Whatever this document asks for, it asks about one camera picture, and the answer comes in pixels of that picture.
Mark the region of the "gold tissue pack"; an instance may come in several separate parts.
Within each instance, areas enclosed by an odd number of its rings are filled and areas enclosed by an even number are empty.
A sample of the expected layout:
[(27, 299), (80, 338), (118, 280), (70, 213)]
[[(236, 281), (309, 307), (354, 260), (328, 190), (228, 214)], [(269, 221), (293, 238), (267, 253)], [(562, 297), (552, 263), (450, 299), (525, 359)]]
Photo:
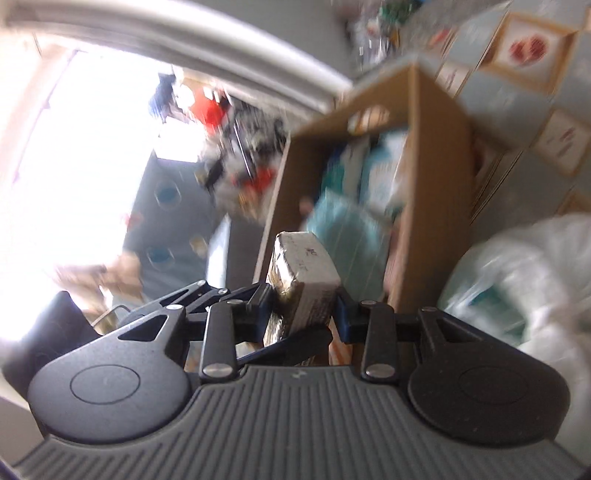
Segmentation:
[(276, 235), (266, 282), (273, 287), (274, 300), (264, 346), (308, 327), (328, 324), (342, 285), (331, 256), (311, 232)]

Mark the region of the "light blue checked towel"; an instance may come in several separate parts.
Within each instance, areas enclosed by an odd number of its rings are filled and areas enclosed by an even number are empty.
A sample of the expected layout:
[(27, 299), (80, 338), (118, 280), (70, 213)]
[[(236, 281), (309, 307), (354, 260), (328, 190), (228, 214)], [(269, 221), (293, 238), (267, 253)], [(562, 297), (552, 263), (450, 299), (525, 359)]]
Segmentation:
[(353, 300), (380, 301), (393, 226), (332, 190), (322, 193), (304, 222), (331, 256)]

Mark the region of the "brown cardboard box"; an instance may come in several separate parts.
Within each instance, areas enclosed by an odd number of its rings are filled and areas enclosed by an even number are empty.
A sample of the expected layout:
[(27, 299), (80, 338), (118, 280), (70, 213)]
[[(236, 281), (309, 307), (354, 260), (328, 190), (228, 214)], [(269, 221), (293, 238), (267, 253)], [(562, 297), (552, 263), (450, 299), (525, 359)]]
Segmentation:
[(436, 304), (468, 249), (474, 182), (468, 118), (417, 64), (401, 67), (290, 137), (271, 191), (254, 276), (266, 276), (276, 235), (301, 229), (301, 199), (320, 193), (329, 153), (353, 140), (349, 122), (370, 107), (388, 113), (384, 124), (370, 128), (370, 136), (396, 127), (407, 127), (410, 134), (402, 162), (405, 206), (387, 291), (396, 312), (411, 314)]

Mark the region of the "white tissue packs in box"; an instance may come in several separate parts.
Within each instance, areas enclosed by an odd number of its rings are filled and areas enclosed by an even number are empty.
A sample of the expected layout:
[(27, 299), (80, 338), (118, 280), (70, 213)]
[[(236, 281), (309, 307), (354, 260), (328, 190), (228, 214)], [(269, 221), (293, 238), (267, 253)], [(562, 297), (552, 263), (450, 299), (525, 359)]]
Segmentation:
[(408, 129), (394, 129), (376, 141), (363, 136), (335, 148), (322, 175), (322, 191), (331, 190), (394, 220), (405, 206), (403, 160), (408, 138)]

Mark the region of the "white plastic shopping bag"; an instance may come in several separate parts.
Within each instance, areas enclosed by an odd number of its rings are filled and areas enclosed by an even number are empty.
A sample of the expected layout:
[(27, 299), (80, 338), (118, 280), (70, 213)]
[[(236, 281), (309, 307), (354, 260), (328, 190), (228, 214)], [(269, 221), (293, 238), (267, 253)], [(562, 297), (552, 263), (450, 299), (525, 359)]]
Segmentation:
[(438, 306), (563, 376), (571, 400), (557, 441), (589, 463), (589, 215), (546, 219), (474, 246)]

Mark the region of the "red plastic bag hanging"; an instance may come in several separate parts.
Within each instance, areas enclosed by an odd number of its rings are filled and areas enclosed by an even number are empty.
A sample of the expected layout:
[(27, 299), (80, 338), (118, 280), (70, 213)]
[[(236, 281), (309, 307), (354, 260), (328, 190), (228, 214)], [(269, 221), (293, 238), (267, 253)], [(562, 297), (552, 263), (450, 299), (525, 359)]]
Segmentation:
[(214, 133), (228, 116), (228, 97), (217, 90), (208, 90), (207, 95), (204, 89), (198, 88), (193, 92), (193, 98), (194, 102), (189, 110), (194, 119), (201, 123), (208, 133)]

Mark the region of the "patterned table cloth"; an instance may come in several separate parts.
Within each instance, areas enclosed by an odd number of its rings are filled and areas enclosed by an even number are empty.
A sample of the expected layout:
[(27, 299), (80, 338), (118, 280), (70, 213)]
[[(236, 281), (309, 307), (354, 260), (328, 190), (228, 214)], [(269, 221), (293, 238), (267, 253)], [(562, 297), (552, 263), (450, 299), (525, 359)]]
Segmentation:
[(403, 43), (475, 125), (475, 241), (589, 211), (588, 2), (429, 1)]

